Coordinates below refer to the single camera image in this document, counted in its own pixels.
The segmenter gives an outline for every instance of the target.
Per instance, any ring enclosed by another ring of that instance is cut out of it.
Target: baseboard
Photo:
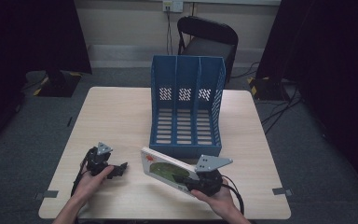
[[[149,67],[154,55],[168,55],[160,46],[88,45],[91,67]],[[264,49],[237,49],[234,67],[260,62]]]

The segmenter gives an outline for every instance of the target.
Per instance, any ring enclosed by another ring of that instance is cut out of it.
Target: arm
[[[113,166],[107,166],[98,175],[92,176],[90,172],[85,171],[74,195],[68,200],[61,212],[57,215],[53,224],[74,223],[77,213],[91,198],[98,187],[101,186],[106,176],[113,171]]]
[[[222,219],[230,224],[250,224],[248,219],[242,215],[240,210],[235,206],[232,201],[231,193],[228,188],[221,188],[214,196],[208,197],[198,190],[191,190],[198,200],[206,202],[211,206],[212,210]]]

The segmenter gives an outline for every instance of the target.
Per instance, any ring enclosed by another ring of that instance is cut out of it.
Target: gray carpet floor
[[[233,76],[246,70],[234,68]],[[27,85],[43,75],[27,74]],[[48,188],[88,90],[94,86],[150,87],[150,69],[95,68],[93,75],[80,79],[71,98],[35,97],[37,85],[24,90],[21,110],[0,133],[0,223],[51,223],[38,216],[41,201],[34,196]],[[358,175],[324,139],[318,120],[295,86],[286,88],[289,95],[296,94],[294,102],[300,101],[285,111],[267,139],[283,187],[294,193],[288,197],[292,216],[256,222],[358,223]],[[232,78],[226,89],[248,91],[246,77]],[[282,103],[255,100],[265,131],[277,117],[265,119],[286,107]]]

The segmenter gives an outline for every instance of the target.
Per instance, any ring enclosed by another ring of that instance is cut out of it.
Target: chair backrest
[[[238,45],[237,33],[228,25],[216,21],[205,20],[200,17],[186,16],[177,22],[180,41],[183,41],[183,34],[210,39],[213,41]]]

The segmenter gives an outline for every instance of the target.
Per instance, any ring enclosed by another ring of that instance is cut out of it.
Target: person's left hand
[[[75,193],[72,197],[77,197],[84,205],[89,198],[97,191],[106,177],[113,171],[113,165],[105,167],[98,175],[92,176],[87,171],[86,165],[83,167],[83,175],[76,187]]]

